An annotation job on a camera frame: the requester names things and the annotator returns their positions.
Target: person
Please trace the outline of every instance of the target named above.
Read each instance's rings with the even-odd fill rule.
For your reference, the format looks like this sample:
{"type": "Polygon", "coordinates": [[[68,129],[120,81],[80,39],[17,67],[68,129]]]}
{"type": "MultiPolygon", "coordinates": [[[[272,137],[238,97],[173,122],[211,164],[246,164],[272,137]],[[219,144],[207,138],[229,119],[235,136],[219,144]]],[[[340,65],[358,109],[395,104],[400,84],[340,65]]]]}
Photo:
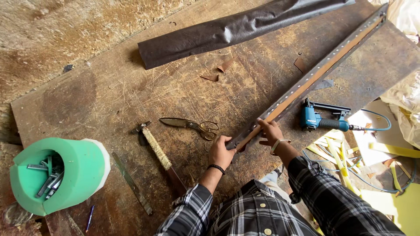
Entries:
{"type": "MultiPolygon", "coordinates": [[[[301,199],[325,235],[404,235],[384,214],[342,186],[314,161],[294,149],[276,122],[258,119],[267,141],[289,174],[292,204],[301,199]]],[[[173,202],[175,209],[158,236],[181,235],[319,235],[291,204],[263,183],[252,180],[221,203],[209,217],[212,194],[236,153],[226,150],[231,137],[220,136],[209,153],[209,168],[199,183],[173,202]]]]}

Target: shirt button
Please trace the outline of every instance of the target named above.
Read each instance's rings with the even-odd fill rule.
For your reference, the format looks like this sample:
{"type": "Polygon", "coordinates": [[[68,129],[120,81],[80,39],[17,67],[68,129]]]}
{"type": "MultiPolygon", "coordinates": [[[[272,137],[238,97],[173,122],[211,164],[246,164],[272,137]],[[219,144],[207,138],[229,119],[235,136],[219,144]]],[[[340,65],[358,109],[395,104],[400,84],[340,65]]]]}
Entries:
{"type": "Polygon", "coordinates": [[[265,233],[266,235],[271,235],[271,229],[266,228],[266,229],[264,230],[264,233],[265,233]]]}

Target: black bracelet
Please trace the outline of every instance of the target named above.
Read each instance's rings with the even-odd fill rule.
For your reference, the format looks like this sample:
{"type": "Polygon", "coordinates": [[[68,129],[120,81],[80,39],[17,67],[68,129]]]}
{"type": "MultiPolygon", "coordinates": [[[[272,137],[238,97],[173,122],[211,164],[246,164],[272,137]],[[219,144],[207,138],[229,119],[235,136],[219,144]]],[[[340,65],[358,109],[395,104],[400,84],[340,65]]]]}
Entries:
{"type": "Polygon", "coordinates": [[[215,165],[215,164],[211,164],[211,165],[209,165],[209,167],[207,167],[207,169],[210,169],[211,167],[219,169],[222,172],[222,174],[225,175],[225,171],[220,166],[215,165]]]}

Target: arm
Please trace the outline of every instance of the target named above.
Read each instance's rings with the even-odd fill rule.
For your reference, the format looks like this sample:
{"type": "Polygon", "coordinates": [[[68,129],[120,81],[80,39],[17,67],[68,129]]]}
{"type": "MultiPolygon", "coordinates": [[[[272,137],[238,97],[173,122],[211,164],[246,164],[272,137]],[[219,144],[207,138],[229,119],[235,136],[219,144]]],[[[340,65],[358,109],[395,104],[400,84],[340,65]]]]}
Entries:
{"type": "MultiPolygon", "coordinates": [[[[259,120],[272,146],[283,135],[277,123],[259,120]]],[[[304,158],[287,142],[280,142],[274,151],[289,173],[296,204],[302,198],[325,235],[404,235],[384,214],[342,186],[317,163],[304,158]]]]}
{"type": "MultiPolygon", "coordinates": [[[[226,170],[236,152],[226,150],[225,142],[231,137],[220,136],[209,153],[209,165],[215,164],[226,170]]],[[[158,228],[156,236],[202,235],[208,227],[208,215],[213,201],[213,192],[222,177],[216,168],[207,169],[199,184],[172,203],[173,212],[158,228]]]]}

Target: wooden workbench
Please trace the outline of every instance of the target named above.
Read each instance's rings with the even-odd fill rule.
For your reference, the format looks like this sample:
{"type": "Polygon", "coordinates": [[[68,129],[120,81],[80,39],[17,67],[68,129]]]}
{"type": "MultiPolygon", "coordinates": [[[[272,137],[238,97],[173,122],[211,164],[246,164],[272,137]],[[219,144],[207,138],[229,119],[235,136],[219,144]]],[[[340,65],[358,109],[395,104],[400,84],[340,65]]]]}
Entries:
{"type": "MultiPolygon", "coordinates": [[[[129,134],[136,122],[152,121],[149,129],[178,175],[186,185],[194,186],[207,167],[211,142],[195,130],[165,126],[158,118],[214,121],[219,123],[219,134],[233,135],[302,76],[293,65],[297,57],[310,67],[375,11],[360,0],[239,45],[144,70],[137,42],[265,2],[199,1],[91,59],[90,66],[81,65],[12,103],[24,147],[46,137],[96,139],[109,153],[120,156],[154,211],[147,216],[111,160],[111,172],[101,190],[77,206],[46,217],[53,236],[82,235],[93,204],[87,234],[153,234],[171,212],[175,192],[150,147],[139,146],[137,136],[129,134]],[[199,77],[217,73],[216,67],[233,56],[238,59],[227,75],[219,73],[219,82],[199,77]]],[[[417,47],[387,22],[332,72],[329,79],[335,79],[337,87],[313,91],[310,98],[356,111],[418,68],[419,62],[417,47]]],[[[327,130],[300,131],[299,110],[296,107],[280,125],[284,136],[303,149],[327,130]]],[[[280,159],[268,152],[260,145],[250,147],[227,170],[214,203],[273,170],[280,159]]]]}

